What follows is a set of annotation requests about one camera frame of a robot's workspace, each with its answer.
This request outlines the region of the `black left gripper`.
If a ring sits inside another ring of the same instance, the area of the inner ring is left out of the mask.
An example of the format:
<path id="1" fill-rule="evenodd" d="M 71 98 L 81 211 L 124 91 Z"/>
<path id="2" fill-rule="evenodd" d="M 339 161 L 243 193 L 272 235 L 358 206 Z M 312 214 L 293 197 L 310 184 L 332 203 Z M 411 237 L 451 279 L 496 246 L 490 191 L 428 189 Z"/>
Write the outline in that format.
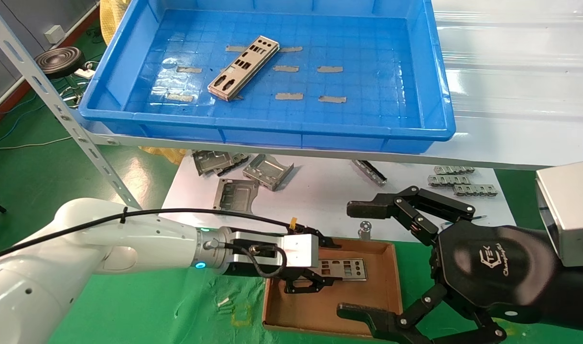
<path id="1" fill-rule="evenodd" d="M 309 269 L 318 264 L 319 247 L 342 248 L 318 229 L 300 225 L 298 235 L 240 228 L 224 228 L 222 233 L 230 246 L 222 264 L 226 276 L 271 278 L 283 273 L 286 294 L 320 292 L 340 281 L 340 277 L 320 276 Z"/>

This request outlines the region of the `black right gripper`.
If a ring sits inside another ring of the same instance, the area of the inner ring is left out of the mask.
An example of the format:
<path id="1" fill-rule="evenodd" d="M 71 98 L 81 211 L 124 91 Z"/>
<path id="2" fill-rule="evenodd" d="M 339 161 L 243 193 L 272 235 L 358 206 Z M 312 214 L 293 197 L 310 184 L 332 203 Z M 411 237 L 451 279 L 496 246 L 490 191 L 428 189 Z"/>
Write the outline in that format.
<path id="1" fill-rule="evenodd" d="M 423 214 L 458 222 L 439 228 Z M 583 331 L 583 267 L 565 267 L 547 233 L 516 226 L 471 222 L 475 207 L 409 186 L 349 201 L 351 218 L 394 218 L 432 251 L 437 283 L 401 315 L 375 307 L 339 303 L 337 316 L 362 322 L 373 338 L 397 344 L 499 344 L 507 333 L 492 320 L 544 323 Z M 417 324 L 444 301 L 477 329 L 430 339 Z"/>

